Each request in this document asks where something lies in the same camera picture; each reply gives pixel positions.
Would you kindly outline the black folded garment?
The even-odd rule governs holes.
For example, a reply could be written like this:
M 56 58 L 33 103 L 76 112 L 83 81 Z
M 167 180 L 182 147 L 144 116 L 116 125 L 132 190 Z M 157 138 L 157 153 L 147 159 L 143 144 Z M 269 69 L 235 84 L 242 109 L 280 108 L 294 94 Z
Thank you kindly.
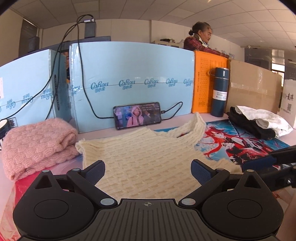
M 257 139 L 262 140 L 271 140 L 276 137 L 274 130 L 268 128 L 264 129 L 260 127 L 255 120 L 248 120 L 243 114 L 239 114 L 234 107 L 230 108 L 230 111 L 227 112 L 229 121 L 234 123 L 236 126 L 246 130 Z

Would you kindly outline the brown cardboard box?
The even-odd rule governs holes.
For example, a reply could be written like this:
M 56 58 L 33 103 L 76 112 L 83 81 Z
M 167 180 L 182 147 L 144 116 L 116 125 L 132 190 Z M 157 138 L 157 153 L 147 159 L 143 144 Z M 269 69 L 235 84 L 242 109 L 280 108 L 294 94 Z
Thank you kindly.
M 226 113 L 236 105 L 277 113 L 281 92 L 280 75 L 249 63 L 230 61 Z

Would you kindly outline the large light blue box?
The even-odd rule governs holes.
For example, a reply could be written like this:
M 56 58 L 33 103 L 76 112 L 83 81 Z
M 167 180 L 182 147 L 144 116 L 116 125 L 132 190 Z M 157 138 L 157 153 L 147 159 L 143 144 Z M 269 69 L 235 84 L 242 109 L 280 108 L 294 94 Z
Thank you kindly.
M 70 46 L 74 119 L 80 133 L 115 126 L 113 108 L 158 102 L 163 119 L 191 112 L 194 53 L 135 42 Z

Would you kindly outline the dark blue vacuum bottle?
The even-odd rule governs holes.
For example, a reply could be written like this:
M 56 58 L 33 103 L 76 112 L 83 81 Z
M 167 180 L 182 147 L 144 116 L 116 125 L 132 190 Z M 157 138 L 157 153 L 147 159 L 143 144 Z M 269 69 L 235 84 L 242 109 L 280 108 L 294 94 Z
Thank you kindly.
M 210 75 L 214 76 L 212 106 L 210 114 L 212 116 L 220 118 L 224 115 L 224 109 L 227 101 L 229 69 L 217 67 L 210 71 Z

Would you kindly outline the black smartphone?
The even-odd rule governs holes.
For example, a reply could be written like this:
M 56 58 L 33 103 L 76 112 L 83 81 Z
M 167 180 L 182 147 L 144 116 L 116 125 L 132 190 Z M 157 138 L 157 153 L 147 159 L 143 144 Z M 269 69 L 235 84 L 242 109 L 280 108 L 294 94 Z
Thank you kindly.
M 115 106 L 113 115 L 117 130 L 149 126 L 162 121 L 158 102 Z

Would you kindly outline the white folded garment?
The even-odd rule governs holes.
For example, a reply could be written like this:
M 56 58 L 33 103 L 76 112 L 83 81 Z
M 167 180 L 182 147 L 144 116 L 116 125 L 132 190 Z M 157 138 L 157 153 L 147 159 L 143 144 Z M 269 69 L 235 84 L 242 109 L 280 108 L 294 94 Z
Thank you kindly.
M 265 130 L 273 130 L 277 138 L 288 135 L 293 130 L 292 126 L 284 118 L 268 110 L 239 105 L 234 106 L 234 109 L 249 121 L 255 121 L 258 127 Z

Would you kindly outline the cream knitted sweater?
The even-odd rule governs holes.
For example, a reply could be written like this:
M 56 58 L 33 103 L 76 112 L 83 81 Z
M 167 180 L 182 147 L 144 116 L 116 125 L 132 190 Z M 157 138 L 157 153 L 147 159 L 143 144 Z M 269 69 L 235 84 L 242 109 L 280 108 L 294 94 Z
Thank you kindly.
M 221 158 L 208 160 L 195 145 L 203 138 L 206 123 L 195 113 L 184 125 L 168 132 L 139 128 L 123 135 L 80 140 L 77 151 L 86 168 L 98 160 L 105 174 L 97 188 L 116 200 L 122 198 L 179 201 L 200 187 L 191 174 L 191 162 L 198 159 L 212 169 L 223 168 L 241 174 L 240 166 Z

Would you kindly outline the grey-haired woman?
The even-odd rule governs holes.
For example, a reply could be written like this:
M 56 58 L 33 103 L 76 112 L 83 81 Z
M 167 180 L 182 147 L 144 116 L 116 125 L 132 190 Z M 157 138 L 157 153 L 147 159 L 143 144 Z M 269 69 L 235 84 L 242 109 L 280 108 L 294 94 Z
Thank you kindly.
M 190 51 L 201 51 L 225 58 L 229 55 L 213 50 L 209 47 L 209 41 L 212 36 L 212 28 L 207 22 L 196 22 L 189 31 L 189 37 L 184 40 L 184 49 Z

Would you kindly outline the black power adapter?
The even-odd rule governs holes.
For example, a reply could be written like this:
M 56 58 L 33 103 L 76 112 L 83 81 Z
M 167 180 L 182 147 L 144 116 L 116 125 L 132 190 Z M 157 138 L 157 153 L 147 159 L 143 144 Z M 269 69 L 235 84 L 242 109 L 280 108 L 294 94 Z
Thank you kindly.
M 94 38 L 96 37 L 96 22 L 95 19 L 84 20 L 85 31 L 84 38 Z

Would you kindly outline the orange cardboard box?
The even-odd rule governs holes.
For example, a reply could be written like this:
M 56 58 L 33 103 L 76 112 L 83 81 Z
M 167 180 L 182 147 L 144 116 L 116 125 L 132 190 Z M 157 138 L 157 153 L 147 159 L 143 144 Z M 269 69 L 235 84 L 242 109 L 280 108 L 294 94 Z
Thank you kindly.
M 228 68 L 225 57 L 195 51 L 192 113 L 210 113 L 216 68 Z

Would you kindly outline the pink knitted sweater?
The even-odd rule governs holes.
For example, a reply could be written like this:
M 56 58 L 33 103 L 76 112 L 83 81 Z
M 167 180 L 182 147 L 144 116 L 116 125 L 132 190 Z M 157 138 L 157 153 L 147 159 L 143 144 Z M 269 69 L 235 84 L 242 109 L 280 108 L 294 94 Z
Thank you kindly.
M 6 177 L 17 181 L 75 158 L 77 137 L 77 130 L 60 118 L 11 129 L 1 151 Z

